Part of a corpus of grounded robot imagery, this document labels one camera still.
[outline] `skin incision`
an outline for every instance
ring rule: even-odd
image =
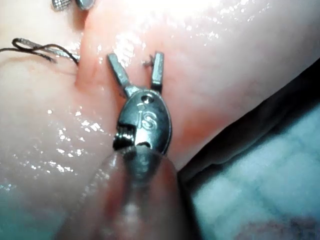
[[[113,153],[126,101],[110,53],[131,84],[148,88],[146,62],[164,53],[161,96],[172,121],[167,155],[180,170],[320,57],[319,9],[318,0],[96,0],[89,11],[72,1],[56,12],[49,0],[2,0],[0,49],[24,38],[62,46],[80,60],[77,66],[50,53],[56,63],[0,52],[0,195],[37,224],[56,221],[52,209],[62,215],[72,209]],[[152,114],[140,117],[154,126]]]

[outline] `wet tissue surface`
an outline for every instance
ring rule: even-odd
[[[90,12],[59,13],[50,4],[0,3],[0,48],[22,37],[81,56],[77,68],[0,54],[0,234],[9,239],[49,238],[111,154],[124,99],[106,63],[110,51],[137,85],[150,79],[142,61],[164,52],[168,156],[178,170],[320,56],[316,0],[97,0]]]

